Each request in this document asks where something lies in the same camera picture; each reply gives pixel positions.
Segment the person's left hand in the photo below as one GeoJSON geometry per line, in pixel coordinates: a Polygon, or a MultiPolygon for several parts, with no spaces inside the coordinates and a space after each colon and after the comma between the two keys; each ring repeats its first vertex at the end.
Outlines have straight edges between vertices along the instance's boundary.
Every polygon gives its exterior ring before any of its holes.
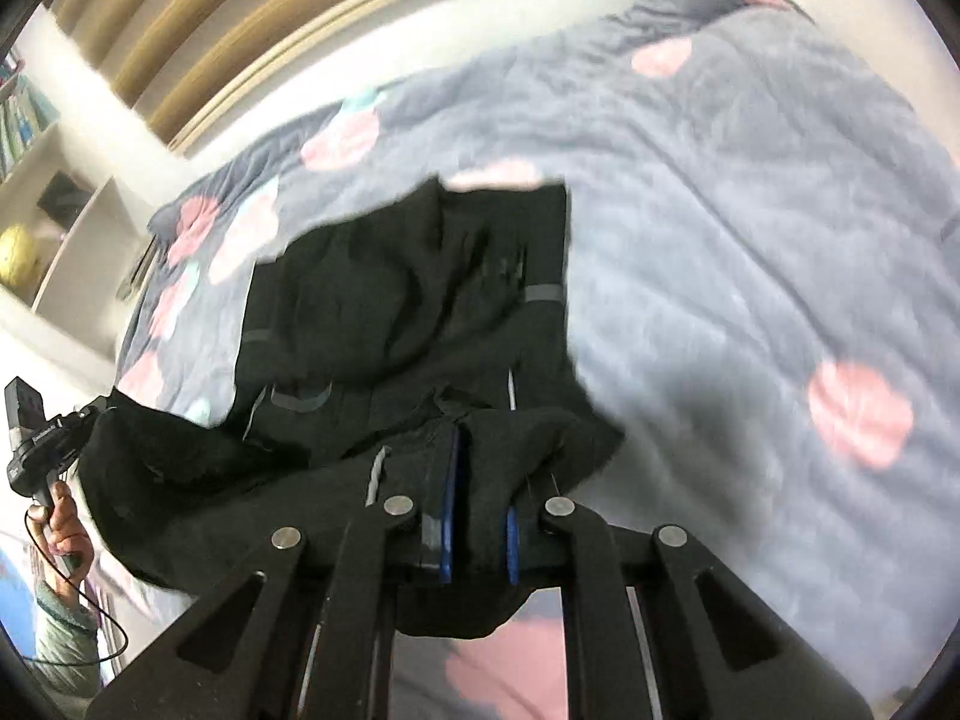
{"type": "Polygon", "coordinates": [[[44,583],[65,605],[78,605],[78,589],[94,559],[94,544],[63,481],[50,488],[52,507],[34,504],[28,511],[34,549],[41,556],[44,583]]]}

